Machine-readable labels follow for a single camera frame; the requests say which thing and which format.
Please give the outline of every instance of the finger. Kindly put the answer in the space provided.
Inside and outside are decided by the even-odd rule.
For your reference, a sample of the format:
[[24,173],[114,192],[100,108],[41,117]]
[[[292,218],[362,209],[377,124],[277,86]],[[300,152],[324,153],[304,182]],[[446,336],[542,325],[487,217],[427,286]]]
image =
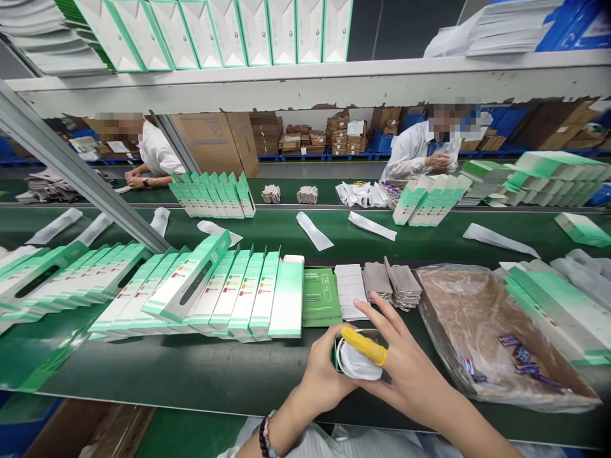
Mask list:
[[401,318],[401,316],[397,313],[395,308],[388,303],[386,299],[381,298],[375,291],[369,293],[371,299],[374,300],[376,305],[382,310],[382,313],[386,317],[386,319],[393,325],[393,328],[398,332],[401,337],[411,337],[405,322]]
[[400,340],[399,334],[380,312],[374,310],[367,302],[362,302],[358,299],[355,299],[355,307],[367,315],[367,318],[369,318],[389,344],[398,343]]

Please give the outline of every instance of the blue plastic bin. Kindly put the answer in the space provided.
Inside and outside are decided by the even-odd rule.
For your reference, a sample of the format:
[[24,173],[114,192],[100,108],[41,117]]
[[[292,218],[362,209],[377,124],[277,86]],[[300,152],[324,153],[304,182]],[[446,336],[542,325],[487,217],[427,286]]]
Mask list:
[[376,130],[374,133],[373,149],[376,153],[390,153],[393,135],[382,135],[382,130]]

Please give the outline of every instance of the white paper sheet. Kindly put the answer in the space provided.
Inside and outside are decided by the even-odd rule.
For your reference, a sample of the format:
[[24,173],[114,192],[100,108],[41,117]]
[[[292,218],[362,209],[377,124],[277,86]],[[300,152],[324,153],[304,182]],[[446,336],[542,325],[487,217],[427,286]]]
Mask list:
[[91,246],[91,243],[100,236],[102,232],[110,227],[113,220],[108,217],[106,213],[100,213],[94,222],[85,229],[81,235],[74,239],[74,242],[81,242],[85,246]]
[[520,253],[530,254],[536,258],[541,259],[541,256],[537,254],[534,248],[524,245],[523,243],[516,242],[515,240],[508,239],[503,235],[500,235],[490,229],[486,229],[483,226],[471,223],[465,233],[463,234],[465,239],[478,240],[479,242],[487,243],[489,245],[498,246],[501,248],[510,249],[513,251],[519,251]]
[[159,207],[155,210],[155,216],[151,221],[151,227],[157,231],[159,235],[165,237],[165,230],[167,229],[167,221],[170,218],[170,210]]
[[318,251],[322,251],[333,246],[333,242],[328,237],[320,232],[310,218],[303,212],[297,214],[297,222],[301,226],[301,229],[305,231],[307,236],[310,238],[314,246]]
[[363,272],[359,264],[340,264],[335,266],[337,279],[337,296],[342,309],[342,318],[346,321],[366,320],[367,315],[355,307],[354,300],[367,303]]
[[397,233],[395,231],[391,231],[390,229],[385,228],[384,226],[379,225],[378,223],[374,223],[371,219],[367,219],[363,216],[360,216],[358,213],[350,212],[348,216],[348,221],[352,224],[359,226],[361,229],[368,230],[369,232],[374,232],[382,237],[386,237],[388,240],[395,241],[397,237]]
[[68,226],[73,225],[81,216],[83,216],[83,212],[74,208],[64,212],[62,216],[59,216],[54,221],[43,227],[40,231],[36,232],[34,236],[25,243],[25,245],[44,245],[49,243],[52,238],[54,238]]
[[[206,232],[210,235],[223,235],[223,232],[225,232],[225,229],[223,229],[221,226],[217,225],[216,223],[213,223],[212,221],[200,221],[199,223],[197,223],[197,228],[201,232]],[[243,238],[241,235],[238,235],[231,231],[229,232],[229,236],[231,237],[231,245],[229,245],[229,248],[234,246],[236,243],[238,243]]]

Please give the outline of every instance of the white lab coat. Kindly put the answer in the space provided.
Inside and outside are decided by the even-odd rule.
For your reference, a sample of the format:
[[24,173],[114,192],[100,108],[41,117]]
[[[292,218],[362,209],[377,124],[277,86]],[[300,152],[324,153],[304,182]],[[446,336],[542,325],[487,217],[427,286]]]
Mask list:
[[[414,124],[395,139],[390,160],[382,179],[411,179],[418,175],[429,175],[433,168],[425,166],[428,142],[435,138],[435,133],[428,127],[428,121]],[[458,165],[458,152],[462,138],[452,137],[450,141],[435,153],[446,153],[450,156],[450,165],[446,173],[452,173]]]
[[165,138],[164,133],[149,121],[144,121],[142,141],[138,144],[142,161],[155,177],[169,176],[176,172],[185,173],[185,168],[178,160],[174,150]]

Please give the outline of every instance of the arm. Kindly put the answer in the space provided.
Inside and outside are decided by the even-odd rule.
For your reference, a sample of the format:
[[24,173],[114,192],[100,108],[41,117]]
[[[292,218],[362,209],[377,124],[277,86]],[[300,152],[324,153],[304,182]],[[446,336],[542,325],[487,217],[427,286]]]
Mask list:
[[[466,458],[523,458],[466,397],[448,384],[396,310],[376,293],[370,294],[383,315],[368,303],[355,300],[355,306],[388,343],[386,360],[381,364],[392,381],[356,380],[357,384],[412,420],[443,434]],[[374,361],[379,359],[373,346],[367,346],[364,353]]]
[[[331,364],[333,342],[343,326],[350,325],[332,326],[312,344],[304,378],[270,420],[269,442],[278,456],[286,456],[312,420],[335,408],[356,388],[350,378],[336,372]],[[251,437],[237,453],[237,458],[261,456],[258,434]]]

